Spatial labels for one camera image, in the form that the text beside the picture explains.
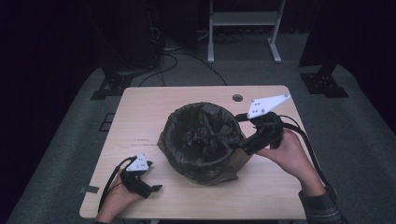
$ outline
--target plaid shirt sleeve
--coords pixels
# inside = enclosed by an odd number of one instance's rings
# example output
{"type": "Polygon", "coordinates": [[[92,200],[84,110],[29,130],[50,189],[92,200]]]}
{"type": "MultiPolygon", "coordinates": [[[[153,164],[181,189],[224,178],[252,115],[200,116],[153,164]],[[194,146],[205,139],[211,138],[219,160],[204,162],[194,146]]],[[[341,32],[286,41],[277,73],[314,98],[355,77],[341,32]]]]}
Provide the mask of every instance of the plaid shirt sleeve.
{"type": "Polygon", "coordinates": [[[335,203],[332,190],[326,188],[326,193],[315,197],[307,197],[299,193],[303,204],[306,220],[310,224],[347,224],[347,220],[335,203]]]}

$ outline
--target black stand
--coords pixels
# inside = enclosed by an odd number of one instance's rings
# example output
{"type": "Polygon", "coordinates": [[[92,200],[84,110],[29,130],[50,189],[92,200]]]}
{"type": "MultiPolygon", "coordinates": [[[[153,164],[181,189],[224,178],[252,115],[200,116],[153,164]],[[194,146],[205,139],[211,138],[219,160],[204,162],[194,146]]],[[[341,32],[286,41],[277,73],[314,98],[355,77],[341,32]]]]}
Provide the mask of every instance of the black stand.
{"type": "Polygon", "coordinates": [[[327,98],[349,97],[344,88],[332,78],[337,63],[323,64],[317,73],[300,74],[310,94],[324,94],[327,98]]]}

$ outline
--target light wood table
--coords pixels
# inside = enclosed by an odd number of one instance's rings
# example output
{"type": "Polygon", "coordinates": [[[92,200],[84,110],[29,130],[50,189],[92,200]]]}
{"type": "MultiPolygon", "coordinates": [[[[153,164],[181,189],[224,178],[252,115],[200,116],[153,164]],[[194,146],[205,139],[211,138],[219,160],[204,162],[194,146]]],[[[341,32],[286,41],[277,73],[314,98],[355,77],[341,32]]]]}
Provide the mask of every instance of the light wood table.
{"type": "MultiPolygon", "coordinates": [[[[237,173],[238,180],[216,186],[191,183],[178,174],[157,147],[168,116],[183,105],[209,102],[234,115],[247,113],[252,99],[289,93],[284,86],[128,88],[108,133],[90,185],[80,208],[82,217],[97,214],[99,200],[114,168],[124,159],[145,153],[151,168],[142,176],[149,185],[162,184],[146,200],[120,217],[136,219],[305,219],[298,198],[301,186],[275,163],[254,155],[237,173]],[[235,94],[242,102],[233,100],[235,94]]],[[[294,118],[304,129],[291,98],[274,110],[294,118]]],[[[249,121],[240,123],[245,136],[255,133],[249,121]]]]}

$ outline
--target black bin liner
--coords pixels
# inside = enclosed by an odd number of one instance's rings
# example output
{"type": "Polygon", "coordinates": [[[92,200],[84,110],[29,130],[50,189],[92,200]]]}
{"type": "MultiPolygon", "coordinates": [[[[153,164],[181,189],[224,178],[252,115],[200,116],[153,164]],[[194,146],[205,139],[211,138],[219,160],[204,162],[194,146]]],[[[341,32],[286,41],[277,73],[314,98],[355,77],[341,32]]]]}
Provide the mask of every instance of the black bin liner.
{"type": "Polygon", "coordinates": [[[238,179],[251,156],[238,148],[245,137],[232,113],[219,105],[195,103],[172,113],[158,141],[170,165],[204,185],[238,179]]]}

